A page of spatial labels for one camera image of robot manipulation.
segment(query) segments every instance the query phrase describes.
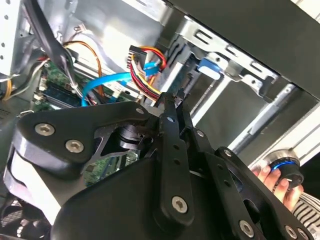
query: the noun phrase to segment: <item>yellow wire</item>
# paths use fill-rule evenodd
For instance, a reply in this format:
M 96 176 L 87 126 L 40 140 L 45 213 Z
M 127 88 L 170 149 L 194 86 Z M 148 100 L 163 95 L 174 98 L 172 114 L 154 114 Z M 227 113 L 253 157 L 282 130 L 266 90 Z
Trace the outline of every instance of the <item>yellow wire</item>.
M 92 54 L 94 55 L 94 57 L 96 59 L 97 65 L 98 65 L 98 76 L 99 76 L 99 78 L 101 78 L 102 77 L 102 65 L 101 65 L 101 61 L 100 61 L 96 51 L 88 43 L 86 43 L 84 41 L 78 41 L 78 40 L 76 40 L 76 41 L 67 41 L 67 42 L 65 42 L 63 44 L 63 46 L 68 48 L 69 46 L 74 45 L 74 44 L 80 44 L 80 45 L 86 47 L 87 49 L 89 49 L 92 52 Z M 104 93 L 104 89 L 103 89 L 102 85 L 98 86 L 97 88 L 98 88 L 99 94 L 101 96 L 104 96 L 105 93 Z
M 10 97 L 12 92 L 12 81 L 11 79 L 6 81 L 6 91 L 5 91 L 5 95 L 3 97 L 3 101 L 7 101 L 8 98 Z
M 164 54 L 159 49 L 157 49 L 153 46 L 141 46 L 140 48 L 141 49 L 152 49 L 152 50 L 156 51 L 157 53 L 161 54 L 163 57 L 165 57 Z
M 131 56 L 132 64 L 134 64 L 134 55 Z M 157 89 L 153 88 L 145 79 L 145 76 L 143 76 L 142 73 L 138 73 L 137 76 L 139 79 L 143 82 L 144 85 L 146 85 L 148 88 L 150 88 L 152 91 L 154 91 L 156 94 L 160 95 L 161 92 L 158 91 Z

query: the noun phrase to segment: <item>white cable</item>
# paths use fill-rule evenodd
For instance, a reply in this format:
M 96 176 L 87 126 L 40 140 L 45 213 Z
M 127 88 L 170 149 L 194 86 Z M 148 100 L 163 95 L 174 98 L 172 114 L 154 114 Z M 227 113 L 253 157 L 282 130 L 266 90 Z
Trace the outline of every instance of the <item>white cable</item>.
M 31 84 L 32 84 L 33 81 L 34 81 L 34 78 L 35 78 L 37 72 L 39 72 L 40 69 L 41 69 L 48 61 L 49 61 L 49 59 L 44 60 L 42 63 L 40 63 L 39 66 L 37 66 L 37 67 L 34 69 L 32 75 L 31 75 L 31 79 L 30 79 L 29 84 L 28 84 L 24 89 L 16 92 L 15 94 L 12 94 L 7 100 L 13 98 L 14 96 L 17 96 L 17 95 L 19 95 L 19 94 L 24 93 L 28 88 L 30 88 Z
M 0 83 L 4 83 L 4 82 L 6 82 L 8 80 L 12 80 L 13 78 L 18 77 L 18 76 L 20 76 L 20 74 L 13 74 L 12 76 L 10 76 L 8 78 L 0 79 Z

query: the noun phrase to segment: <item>striped sleeve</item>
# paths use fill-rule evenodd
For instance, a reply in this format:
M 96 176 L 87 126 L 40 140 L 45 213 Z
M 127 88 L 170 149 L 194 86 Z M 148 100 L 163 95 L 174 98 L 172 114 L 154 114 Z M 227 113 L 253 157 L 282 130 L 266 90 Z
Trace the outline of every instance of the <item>striped sleeve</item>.
M 320 200 L 303 193 L 292 213 L 310 231 L 315 240 L 320 240 Z

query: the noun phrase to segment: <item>red wire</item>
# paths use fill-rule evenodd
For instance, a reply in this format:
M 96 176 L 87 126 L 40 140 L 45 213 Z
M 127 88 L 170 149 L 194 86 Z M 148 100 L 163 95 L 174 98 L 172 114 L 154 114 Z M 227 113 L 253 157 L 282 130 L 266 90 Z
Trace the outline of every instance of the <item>red wire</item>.
M 149 91 L 144 85 L 143 83 L 141 83 L 137 77 L 135 76 L 134 72 L 133 72 L 133 67 L 132 65 L 130 66 L 130 75 L 131 78 L 133 80 L 133 82 L 137 85 L 137 87 L 144 92 L 146 95 L 150 96 L 152 99 L 157 100 L 159 98 L 159 96 L 155 95 L 153 92 Z
M 166 58 L 165 56 L 162 54 L 162 53 L 159 53 L 158 51 L 152 49 L 152 48 L 148 48 L 148 47 L 142 47 L 141 48 L 143 51 L 151 51 L 153 52 L 154 54 L 156 54 L 160 59 L 161 59 L 161 67 L 160 67 L 160 70 L 162 71 L 163 69 L 166 68 L 167 66 L 167 61 L 166 61 Z

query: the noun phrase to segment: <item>blue ring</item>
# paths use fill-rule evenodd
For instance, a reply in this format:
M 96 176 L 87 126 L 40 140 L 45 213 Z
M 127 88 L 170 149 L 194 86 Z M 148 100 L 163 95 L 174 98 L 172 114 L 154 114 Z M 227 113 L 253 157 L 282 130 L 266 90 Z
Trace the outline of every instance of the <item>blue ring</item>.
M 278 163 L 277 165 L 275 165 L 273 168 L 272 168 L 272 171 L 276 170 L 277 168 L 279 168 L 280 166 L 282 165 L 287 165 L 287 164 L 296 164 L 294 161 L 284 161 L 284 162 L 280 162 Z

